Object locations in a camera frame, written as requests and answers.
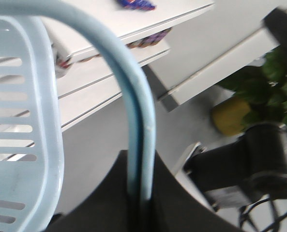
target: floor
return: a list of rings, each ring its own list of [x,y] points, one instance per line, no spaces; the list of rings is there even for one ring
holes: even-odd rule
[[[157,150],[172,168],[188,145],[223,142],[210,119],[210,109],[226,98],[212,87],[168,112],[155,104]],[[121,149],[127,149],[127,119],[122,98],[63,133],[65,176],[56,212],[67,213],[84,200],[111,167]]]

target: candy wrapper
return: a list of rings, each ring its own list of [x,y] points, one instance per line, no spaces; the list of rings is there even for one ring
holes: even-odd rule
[[[151,11],[155,6],[147,0],[118,0],[118,2],[127,9],[138,9],[143,11]]]

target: chair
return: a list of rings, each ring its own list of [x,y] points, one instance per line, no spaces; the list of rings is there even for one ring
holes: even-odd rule
[[[148,83],[131,53],[101,23],[61,1],[0,0],[0,57],[22,61],[19,67],[0,67],[0,74],[25,78],[23,84],[0,85],[0,92],[27,97],[26,101],[0,101],[0,108],[23,109],[30,114],[0,117],[0,125],[32,126],[32,132],[0,132],[0,139],[31,142],[28,147],[0,147],[0,153],[36,156],[34,162],[0,162],[0,231],[43,230],[54,212],[62,182],[53,58],[43,25],[30,15],[49,16],[74,27],[93,43],[113,70],[130,124],[128,195],[135,211],[139,206],[145,208],[151,198],[155,117]]]

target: yellow pot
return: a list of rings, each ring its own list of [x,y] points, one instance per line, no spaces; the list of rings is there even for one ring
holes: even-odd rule
[[[250,111],[250,105],[245,100],[234,96],[215,106],[211,116],[222,134],[232,136],[242,132],[241,121]]]

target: black wire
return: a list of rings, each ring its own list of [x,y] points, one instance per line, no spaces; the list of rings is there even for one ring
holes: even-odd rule
[[[274,205],[274,202],[272,199],[269,200],[270,207],[272,210],[272,216],[273,216],[273,230],[272,232],[278,232],[280,230],[280,222],[278,222],[279,214],[278,211]]]
[[[247,209],[247,207],[246,206],[241,207],[240,208],[240,216],[239,216],[239,227],[242,229],[243,224],[247,221],[255,229],[256,232],[259,232],[259,229],[256,227],[255,223],[252,221],[249,214],[256,206],[263,204],[265,202],[268,202],[269,200],[270,200],[270,198],[266,198],[264,200],[256,202],[255,204],[250,206],[250,208],[246,212],[245,212],[245,210]]]
[[[266,227],[262,232],[268,232],[269,230],[273,229],[274,224],[276,222],[280,223],[282,220],[284,220],[285,218],[287,218],[287,212],[285,214],[283,214],[282,216],[280,216],[279,218],[277,218],[277,220],[275,220],[274,223],[272,223],[270,226]]]

